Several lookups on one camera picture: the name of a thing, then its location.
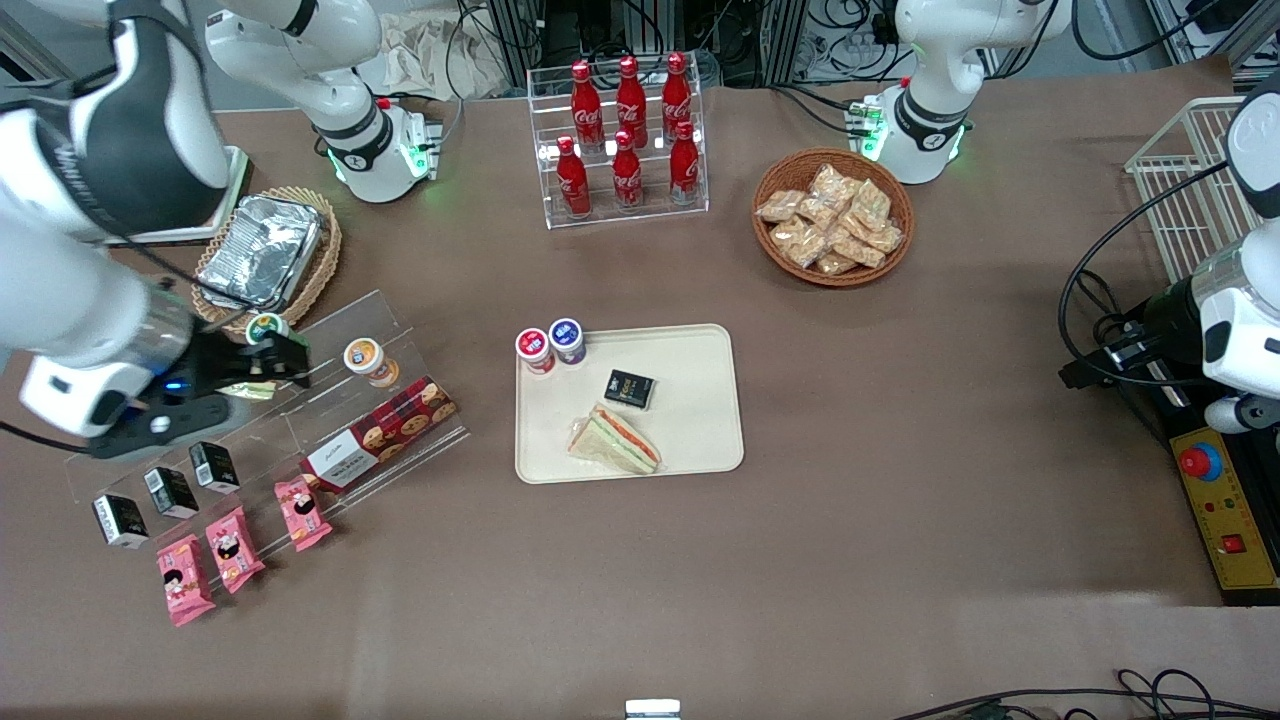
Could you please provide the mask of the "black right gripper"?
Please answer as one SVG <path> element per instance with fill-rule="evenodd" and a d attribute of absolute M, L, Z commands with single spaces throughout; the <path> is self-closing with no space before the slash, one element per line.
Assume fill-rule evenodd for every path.
<path fill-rule="evenodd" d="M 150 383 L 150 398 L 169 404 L 212 395 L 229 386 L 250 391 L 275 391 L 283 386 L 311 387 L 310 347 L 292 334 L 268 331 L 256 341 L 256 356 L 248 345 L 233 340 L 221 329 L 193 325 L 183 354 Z"/>

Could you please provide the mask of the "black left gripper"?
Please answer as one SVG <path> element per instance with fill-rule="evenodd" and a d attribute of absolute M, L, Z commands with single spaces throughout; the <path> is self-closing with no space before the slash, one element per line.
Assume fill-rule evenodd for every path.
<path fill-rule="evenodd" d="M 1108 313 L 1097 320 L 1101 357 L 1071 360 L 1059 369 L 1059 379 L 1069 389 L 1120 382 L 1206 386 L 1199 318 L 1190 281 L 1179 281 L 1126 313 Z"/>

